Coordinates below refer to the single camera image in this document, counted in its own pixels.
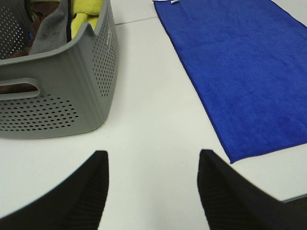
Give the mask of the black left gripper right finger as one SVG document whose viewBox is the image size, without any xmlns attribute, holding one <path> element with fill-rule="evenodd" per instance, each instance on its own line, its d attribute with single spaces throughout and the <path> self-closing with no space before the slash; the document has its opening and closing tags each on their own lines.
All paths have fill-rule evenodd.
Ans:
<svg viewBox="0 0 307 230">
<path fill-rule="evenodd" d="M 212 230 L 305 230 L 307 215 L 273 198 L 224 162 L 200 151 L 197 186 Z"/>
</svg>

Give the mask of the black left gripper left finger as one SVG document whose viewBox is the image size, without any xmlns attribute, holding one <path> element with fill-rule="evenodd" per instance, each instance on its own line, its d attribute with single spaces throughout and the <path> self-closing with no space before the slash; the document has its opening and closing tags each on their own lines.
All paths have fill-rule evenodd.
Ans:
<svg viewBox="0 0 307 230">
<path fill-rule="evenodd" d="M 0 219 L 2 230 L 96 230 L 109 187 L 108 153 L 95 151 L 67 179 Z"/>
</svg>

